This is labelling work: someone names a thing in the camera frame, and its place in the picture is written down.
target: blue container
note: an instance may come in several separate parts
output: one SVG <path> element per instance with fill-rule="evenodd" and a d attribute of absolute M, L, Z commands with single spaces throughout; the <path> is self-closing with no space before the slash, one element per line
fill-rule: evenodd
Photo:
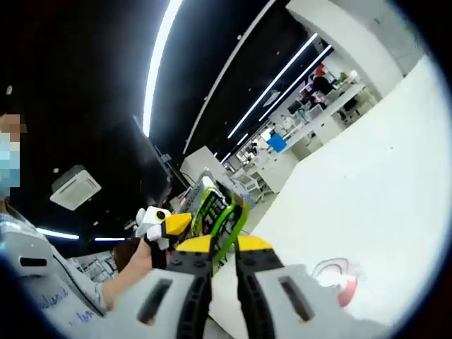
<path fill-rule="evenodd" d="M 277 153 L 284 150 L 287 146 L 286 142 L 278 133 L 272 135 L 270 139 L 268 139 L 267 143 L 275 149 Z"/>

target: yellow toy part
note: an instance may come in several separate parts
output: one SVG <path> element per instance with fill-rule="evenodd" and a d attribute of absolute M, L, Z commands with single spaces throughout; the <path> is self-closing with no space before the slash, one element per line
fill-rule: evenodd
<path fill-rule="evenodd" d="M 179 235 L 190 225 L 191 213 L 173 214 L 165 218 L 165 233 Z"/>

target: desk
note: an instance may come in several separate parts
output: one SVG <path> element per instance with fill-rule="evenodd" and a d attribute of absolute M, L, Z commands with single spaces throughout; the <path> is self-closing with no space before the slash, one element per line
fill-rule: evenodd
<path fill-rule="evenodd" d="M 294 144 L 308 136 L 311 132 L 316 133 L 323 144 L 339 134 L 345 127 L 341 127 L 338 121 L 335 121 L 331 116 L 341 109 L 347 102 L 349 102 L 356 94 L 365 88 L 363 83 L 351 85 L 351 87 L 344 92 L 335 102 L 331 103 L 320 115 L 308 124 L 300 124 L 291 132 L 284 136 L 287 142 L 287 147 L 283 152 L 289 150 Z M 327 133 L 322 138 L 322 129 L 328 127 Z"/>
<path fill-rule="evenodd" d="M 444 259 L 452 147 L 441 86 L 423 58 L 346 133 L 295 167 L 252 232 L 285 265 L 303 263 L 308 272 L 331 258 L 356 265 L 359 282 L 346 311 L 357 318 L 397 323 L 429 292 Z M 435 114 L 426 119 L 427 111 Z M 425 143 L 421 135 L 435 137 Z M 210 316 L 242 339 L 234 270 L 231 258 L 213 277 Z"/>

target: face mask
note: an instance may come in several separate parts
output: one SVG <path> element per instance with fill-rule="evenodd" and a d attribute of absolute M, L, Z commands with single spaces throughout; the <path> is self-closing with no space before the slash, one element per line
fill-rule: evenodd
<path fill-rule="evenodd" d="M 20 143 L 10 142 L 9 133 L 0 132 L 0 197 L 10 195 L 20 185 Z"/>

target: table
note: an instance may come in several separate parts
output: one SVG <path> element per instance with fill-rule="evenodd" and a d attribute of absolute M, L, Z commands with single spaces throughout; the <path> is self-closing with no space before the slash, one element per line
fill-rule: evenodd
<path fill-rule="evenodd" d="M 452 146 L 441 86 L 423 58 L 346 133 L 295 167 L 252 232 L 285 265 L 303 263 L 310 273 L 321 261 L 346 258 L 359 281 L 346 311 L 359 319 L 400 321 L 444 259 Z M 426 111 L 435 114 L 427 119 Z M 423 135 L 435 137 L 425 143 Z M 213 277 L 210 316 L 233 338 L 247 338 L 234 258 Z"/>
<path fill-rule="evenodd" d="M 294 144 L 302 140 L 305 136 L 308 136 L 311 132 L 315 130 L 320 130 L 322 124 L 331 123 L 329 119 L 333 114 L 335 114 L 339 109 L 341 109 L 347 102 L 349 102 L 356 94 L 361 92 L 366 86 L 363 83 L 357 83 L 352 85 L 348 90 L 344 92 L 336 101 L 332 102 L 320 115 L 314 120 L 310 121 L 308 124 L 299 124 L 291 132 L 284 136 L 287 139 L 287 147 L 283 150 L 289 150 Z"/>

